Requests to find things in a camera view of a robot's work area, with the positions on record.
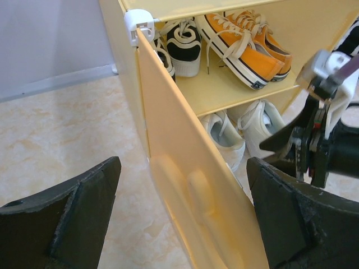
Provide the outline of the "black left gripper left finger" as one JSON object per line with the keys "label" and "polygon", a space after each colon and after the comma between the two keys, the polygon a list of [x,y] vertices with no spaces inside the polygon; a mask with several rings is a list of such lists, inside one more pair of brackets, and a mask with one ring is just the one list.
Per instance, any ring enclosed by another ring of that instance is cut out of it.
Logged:
{"label": "black left gripper left finger", "polygon": [[113,156],[1,207],[1,268],[97,268],[121,174]]}

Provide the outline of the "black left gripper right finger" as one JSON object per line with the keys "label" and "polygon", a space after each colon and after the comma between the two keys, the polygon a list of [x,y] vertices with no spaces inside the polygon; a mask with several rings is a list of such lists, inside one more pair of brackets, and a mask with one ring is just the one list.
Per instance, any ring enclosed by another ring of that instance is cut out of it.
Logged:
{"label": "black left gripper right finger", "polygon": [[270,268],[358,268],[358,202],[256,157],[246,170]]}

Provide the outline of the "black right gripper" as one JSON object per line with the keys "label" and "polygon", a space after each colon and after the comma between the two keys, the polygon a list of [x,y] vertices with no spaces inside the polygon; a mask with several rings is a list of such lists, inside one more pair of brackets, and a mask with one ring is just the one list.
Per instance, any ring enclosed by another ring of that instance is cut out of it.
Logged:
{"label": "black right gripper", "polygon": [[329,137],[325,124],[329,122],[329,107],[307,97],[304,108],[293,121],[260,143],[260,149],[284,159],[294,151],[293,175],[303,180],[305,173],[311,184],[324,188],[329,173],[358,178],[358,128],[339,120]]}

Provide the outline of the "white sneaker one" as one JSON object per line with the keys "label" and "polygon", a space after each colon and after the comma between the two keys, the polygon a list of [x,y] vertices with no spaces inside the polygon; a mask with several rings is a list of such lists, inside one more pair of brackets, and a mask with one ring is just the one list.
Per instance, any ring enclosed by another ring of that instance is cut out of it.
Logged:
{"label": "white sneaker one", "polygon": [[286,126],[275,105],[265,99],[234,106],[227,110],[227,114],[243,134],[251,157],[269,156],[271,153],[260,149],[259,144]]}
{"label": "white sneaker one", "polygon": [[199,117],[199,121],[231,171],[235,172],[245,153],[245,140],[231,123],[226,111]]}

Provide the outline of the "orange sneaker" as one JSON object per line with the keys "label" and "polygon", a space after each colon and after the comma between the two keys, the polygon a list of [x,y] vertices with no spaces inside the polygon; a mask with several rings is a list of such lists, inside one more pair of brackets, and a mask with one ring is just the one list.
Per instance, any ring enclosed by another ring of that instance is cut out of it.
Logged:
{"label": "orange sneaker", "polygon": [[251,32],[233,24],[218,13],[195,17],[196,26],[206,42],[206,66],[213,50],[244,84],[260,90],[282,69],[284,63],[258,50]]}

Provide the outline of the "orange sneaker one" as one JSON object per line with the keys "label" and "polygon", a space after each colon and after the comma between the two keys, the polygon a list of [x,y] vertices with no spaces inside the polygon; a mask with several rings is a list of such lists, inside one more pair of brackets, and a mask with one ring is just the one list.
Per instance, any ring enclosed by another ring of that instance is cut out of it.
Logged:
{"label": "orange sneaker one", "polygon": [[284,63],[272,81],[284,80],[291,69],[292,53],[282,48],[273,38],[273,31],[270,29],[265,15],[256,13],[254,10],[224,11],[223,15],[233,24],[250,31],[255,45],[259,47],[258,50]]}

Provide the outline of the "black white sneaker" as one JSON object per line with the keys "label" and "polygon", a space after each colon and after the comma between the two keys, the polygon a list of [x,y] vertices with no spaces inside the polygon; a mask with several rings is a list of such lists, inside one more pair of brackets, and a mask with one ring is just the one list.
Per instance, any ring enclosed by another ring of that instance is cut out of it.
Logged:
{"label": "black white sneaker", "polygon": [[173,81],[175,81],[176,80],[175,69],[172,64],[170,55],[167,52],[161,38],[154,39],[154,41],[152,42],[152,47],[154,51],[157,53],[159,59],[162,61],[163,66],[165,67],[165,69],[167,70]]}
{"label": "black white sneaker", "polygon": [[194,18],[168,21],[160,33],[166,37],[175,74],[180,77],[196,76],[200,68],[201,35]]}

